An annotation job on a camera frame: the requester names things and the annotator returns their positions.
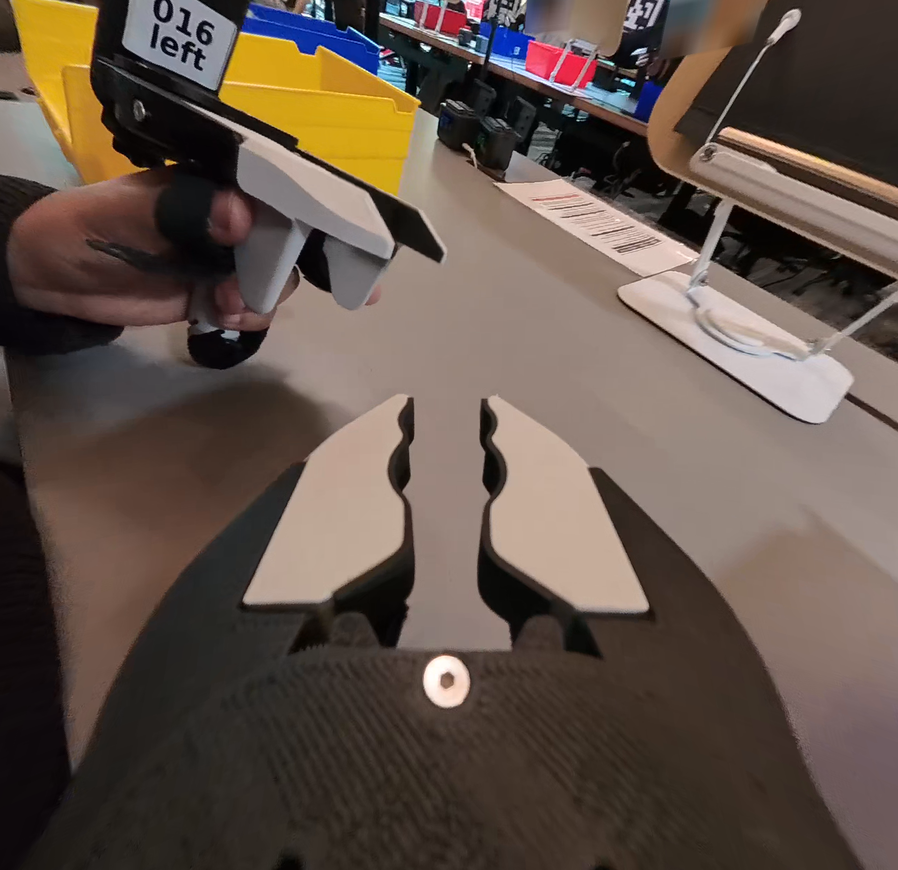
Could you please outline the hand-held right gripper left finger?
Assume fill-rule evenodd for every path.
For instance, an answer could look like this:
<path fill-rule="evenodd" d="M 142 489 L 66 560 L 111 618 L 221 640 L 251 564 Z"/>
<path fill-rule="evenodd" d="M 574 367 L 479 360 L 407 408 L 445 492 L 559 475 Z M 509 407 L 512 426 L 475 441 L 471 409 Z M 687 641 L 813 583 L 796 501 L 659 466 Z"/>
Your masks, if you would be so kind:
<path fill-rule="evenodd" d="M 396 394 L 307 458 L 243 596 L 247 609 L 403 613 L 415 577 L 410 504 L 414 403 Z"/>

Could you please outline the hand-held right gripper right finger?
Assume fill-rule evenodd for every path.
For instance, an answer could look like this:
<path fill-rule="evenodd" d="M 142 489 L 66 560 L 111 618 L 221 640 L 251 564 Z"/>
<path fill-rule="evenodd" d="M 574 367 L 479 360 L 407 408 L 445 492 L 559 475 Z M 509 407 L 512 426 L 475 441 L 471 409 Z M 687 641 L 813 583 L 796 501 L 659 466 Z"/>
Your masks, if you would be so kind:
<path fill-rule="evenodd" d="M 481 401 L 478 591 L 508 625 L 642 618 L 649 601 L 587 462 L 498 395 Z"/>

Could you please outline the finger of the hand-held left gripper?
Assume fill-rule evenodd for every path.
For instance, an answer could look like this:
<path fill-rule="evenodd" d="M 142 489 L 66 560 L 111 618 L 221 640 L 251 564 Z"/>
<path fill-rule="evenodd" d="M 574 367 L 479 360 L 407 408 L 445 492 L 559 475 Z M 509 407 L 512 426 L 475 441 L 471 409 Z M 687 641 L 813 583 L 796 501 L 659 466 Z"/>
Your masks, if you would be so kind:
<path fill-rule="evenodd" d="M 347 244 L 386 258 L 391 235 L 370 196 L 265 137 L 244 137 L 238 149 L 237 185 L 254 202 L 253 227 L 234 251 L 244 303 L 267 315 L 277 306 L 303 236 L 297 220 Z"/>
<path fill-rule="evenodd" d="M 331 293 L 338 305 L 351 311 L 365 305 L 400 247 L 407 247 L 435 263 L 445 261 L 445 244 L 418 207 L 302 149 L 297 149 L 297 153 L 306 161 L 366 191 L 392 238 L 389 255 L 383 258 L 347 244 L 335 235 L 328 235 L 310 223 L 295 222 L 296 230 L 303 236 L 297 258 L 299 270 L 315 287 Z"/>

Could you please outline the person's left forearm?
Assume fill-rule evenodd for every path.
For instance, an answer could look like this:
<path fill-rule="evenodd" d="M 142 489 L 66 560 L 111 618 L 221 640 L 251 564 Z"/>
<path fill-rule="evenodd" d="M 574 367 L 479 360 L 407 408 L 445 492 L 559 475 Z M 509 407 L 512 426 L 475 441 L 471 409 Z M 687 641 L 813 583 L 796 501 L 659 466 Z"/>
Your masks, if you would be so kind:
<path fill-rule="evenodd" d="M 124 331 L 122 326 L 39 312 L 20 304 L 14 295 L 7 261 L 14 224 L 54 193 L 54 188 L 37 181 L 1 176 L 1 346 L 22 356 L 65 355 L 106 346 Z"/>

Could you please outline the person's left hand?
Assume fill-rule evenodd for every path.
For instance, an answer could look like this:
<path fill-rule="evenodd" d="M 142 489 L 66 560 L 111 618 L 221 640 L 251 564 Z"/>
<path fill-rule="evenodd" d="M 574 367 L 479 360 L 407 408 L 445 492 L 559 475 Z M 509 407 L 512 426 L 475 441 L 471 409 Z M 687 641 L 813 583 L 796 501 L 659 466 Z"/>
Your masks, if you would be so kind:
<path fill-rule="evenodd" d="M 42 196 L 6 247 L 16 302 L 120 328 L 186 323 L 198 283 L 155 218 L 175 179 L 168 167 Z"/>

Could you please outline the yellow plastic bin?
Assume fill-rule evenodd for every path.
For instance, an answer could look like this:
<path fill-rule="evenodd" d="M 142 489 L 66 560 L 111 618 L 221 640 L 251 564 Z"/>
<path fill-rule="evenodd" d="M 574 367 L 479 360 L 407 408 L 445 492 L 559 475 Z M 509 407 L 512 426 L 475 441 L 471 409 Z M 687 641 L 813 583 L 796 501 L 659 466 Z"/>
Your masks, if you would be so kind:
<path fill-rule="evenodd" d="M 112 146 L 90 78 L 98 11 L 59 0 L 11 0 L 24 65 L 66 160 L 92 184 L 138 169 Z M 297 139 L 300 149 L 398 195 L 416 98 L 320 46 L 240 34 L 221 97 Z"/>

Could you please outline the black battery charger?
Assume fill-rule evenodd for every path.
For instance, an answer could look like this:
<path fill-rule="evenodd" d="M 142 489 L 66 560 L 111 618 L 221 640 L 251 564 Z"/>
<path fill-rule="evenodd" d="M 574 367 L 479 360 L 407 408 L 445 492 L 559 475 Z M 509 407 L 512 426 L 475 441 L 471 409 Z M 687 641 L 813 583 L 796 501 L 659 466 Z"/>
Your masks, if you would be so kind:
<path fill-rule="evenodd" d="M 506 121 L 499 118 L 484 116 L 478 122 L 473 147 L 478 168 L 502 177 L 510 165 L 520 137 Z"/>
<path fill-rule="evenodd" d="M 439 108 L 438 140 L 447 148 L 465 153 L 476 145 L 480 118 L 464 101 L 448 99 Z"/>

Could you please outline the red plastic bin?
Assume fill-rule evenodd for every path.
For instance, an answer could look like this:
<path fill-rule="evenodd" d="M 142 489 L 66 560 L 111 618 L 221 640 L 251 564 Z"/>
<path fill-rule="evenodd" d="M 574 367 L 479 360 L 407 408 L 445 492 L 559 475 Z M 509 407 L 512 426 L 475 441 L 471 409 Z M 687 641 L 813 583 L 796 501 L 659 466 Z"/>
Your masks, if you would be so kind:
<path fill-rule="evenodd" d="M 468 18 L 464 12 L 451 6 L 442 8 L 441 5 L 421 0 L 416 1 L 413 6 L 413 20 L 418 27 L 452 37 L 468 26 Z"/>
<path fill-rule="evenodd" d="M 532 40 L 528 43 L 524 61 L 526 72 L 558 87 L 580 88 L 594 78 L 598 60 L 592 54 L 577 55 L 569 48 L 560 48 Z"/>

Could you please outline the small blue plastic bin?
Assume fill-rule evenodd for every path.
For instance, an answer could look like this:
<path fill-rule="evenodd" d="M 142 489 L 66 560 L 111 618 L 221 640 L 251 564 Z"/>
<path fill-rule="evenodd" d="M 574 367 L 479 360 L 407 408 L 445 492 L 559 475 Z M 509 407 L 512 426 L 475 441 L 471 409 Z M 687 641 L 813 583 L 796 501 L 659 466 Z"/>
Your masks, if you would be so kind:
<path fill-rule="evenodd" d="M 491 36 L 492 26 L 481 21 L 478 25 L 475 50 L 485 54 Z M 491 56 L 524 61 L 533 36 L 500 26 L 492 42 Z"/>

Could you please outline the white tablet stand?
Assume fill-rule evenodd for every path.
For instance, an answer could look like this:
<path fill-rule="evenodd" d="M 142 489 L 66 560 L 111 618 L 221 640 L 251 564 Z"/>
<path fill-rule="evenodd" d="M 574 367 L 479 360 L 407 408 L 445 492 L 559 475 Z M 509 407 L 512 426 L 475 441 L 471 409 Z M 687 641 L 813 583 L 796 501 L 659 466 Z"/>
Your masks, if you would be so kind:
<path fill-rule="evenodd" d="M 842 329 L 805 340 L 713 289 L 713 254 L 740 207 L 896 277 L 896 185 L 731 127 L 707 140 L 689 169 L 721 198 L 690 273 L 658 273 L 620 287 L 618 298 L 774 408 L 824 423 L 854 381 L 834 348 L 891 309 L 896 288 Z"/>

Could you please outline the printed paper sheet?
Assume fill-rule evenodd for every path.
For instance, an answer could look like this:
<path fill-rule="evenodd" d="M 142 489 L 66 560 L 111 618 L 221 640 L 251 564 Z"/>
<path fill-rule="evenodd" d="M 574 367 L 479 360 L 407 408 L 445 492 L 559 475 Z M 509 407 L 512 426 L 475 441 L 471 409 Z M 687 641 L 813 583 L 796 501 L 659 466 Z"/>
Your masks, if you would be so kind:
<path fill-rule="evenodd" d="M 641 279 L 690 265 L 698 253 L 641 218 L 579 188 L 552 178 L 496 182 L 496 187 L 552 225 Z"/>

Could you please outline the long wooden desk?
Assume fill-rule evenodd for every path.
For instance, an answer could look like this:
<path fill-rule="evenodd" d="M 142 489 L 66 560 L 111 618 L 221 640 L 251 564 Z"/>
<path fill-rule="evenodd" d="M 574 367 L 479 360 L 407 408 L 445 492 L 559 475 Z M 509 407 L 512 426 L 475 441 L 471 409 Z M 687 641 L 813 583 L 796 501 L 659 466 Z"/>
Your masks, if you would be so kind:
<path fill-rule="evenodd" d="M 349 25 L 363 22 L 364 2 L 354 0 L 359 9 L 347 18 Z M 380 13 L 378 40 L 403 60 L 406 68 L 406 92 L 420 101 L 423 110 L 438 115 L 440 105 L 447 98 L 465 99 L 470 82 L 478 78 L 485 54 L 475 50 L 476 44 L 462 44 L 455 37 L 445 36 L 422 27 L 413 20 L 413 6 L 418 0 L 385 0 Z M 459 2 L 421 0 L 453 7 Z M 624 98 L 619 94 L 617 79 L 630 79 L 640 88 L 645 78 L 637 72 L 631 59 L 615 61 L 623 39 L 623 21 L 629 0 L 569 0 L 564 22 L 573 24 L 564 31 L 535 34 L 533 40 L 569 48 L 580 56 L 597 57 L 598 65 L 593 80 L 585 87 L 565 88 L 555 86 L 544 79 L 534 77 L 505 58 L 491 56 L 486 81 L 495 88 L 496 108 L 502 110 L 500 94 L 525 87 L 524 96 L 535 98 L 536 115 L 543 122 L 559 122 L 560 107 L 570 105 L 578 111 L 597 119 L 612 122 L 623 129 L 644 136 L 645 122 L 637 121 L 632 112 L 636 97 Z M 484 1 L 481 20 L 488 0 Z"/>

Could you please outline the marker sign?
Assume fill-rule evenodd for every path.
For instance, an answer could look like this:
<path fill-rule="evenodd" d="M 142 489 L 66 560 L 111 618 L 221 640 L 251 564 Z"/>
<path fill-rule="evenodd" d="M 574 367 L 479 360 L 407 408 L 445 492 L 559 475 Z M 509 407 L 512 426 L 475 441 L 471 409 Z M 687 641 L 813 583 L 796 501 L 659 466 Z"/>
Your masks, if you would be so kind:
<path fill-rule="evenodd" d="M 623 34 L 641 34 L 654 28 L 669 0 L 629 0 L 623 21 Z"/>

